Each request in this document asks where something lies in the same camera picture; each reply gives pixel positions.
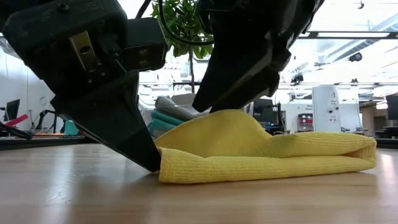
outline gray towel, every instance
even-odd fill
[[[172,101],[177,105],[192,105],[196,97],[195,93],[186,93],[172,96]]]
[[[156,100],[155,108],[158,111],[169,114],[182,121],[190,121],[194,118],[208,115],[208,111],[199,113],[191,105],[177,105],[168,96],[160,96]]]

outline camera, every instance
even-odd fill
[[[300,82],[302,82],[302,81],[304,81],[303,74],[299,73],[299,74],[294,75],[294,76],[292,77],[291,83],[300,83]]]
[[[348,58],[348,60],[350,61],[350,62],[358,62],[358,61],[360,61],[360,60],[362,60],[362,54],[361,53],[356,53],[356,54],[353,54],[353,55],[351,55],[349,58]]]

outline screw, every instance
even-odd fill
[[[147,60],[142,60],[142,61],[139,62],[139,66],[140,67],[145,67],[147,65],[148,65],[148,61]]]
[[[149,50],[148,49],[142,49],[139,51],[139,55],[141,57],[146,57],[149,54]]]

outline yellow microfiber towel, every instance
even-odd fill
[[[337,174],[376,165],[376,141],[345,133],[271,136],[248,114],[224,110],[197,118],[155,141],[161,182],[275,179]]]

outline computer monitor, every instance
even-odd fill
[[[272,100],[255,99],[253,104],[253,117],[258,122],[277,124],[277,112],[274,111]]]
[[[387,100],[387,115],[389,120],[397,120],[398,119],[398,96],[397,95],[389,95],[386,96]]]
[[[14,101],[7,103],[7,106],[6,106],[7,113],[4,116],[4,121],[10,121],[13,119],[17,119],[19,102],[20,102],[20,100],[14,100]]]

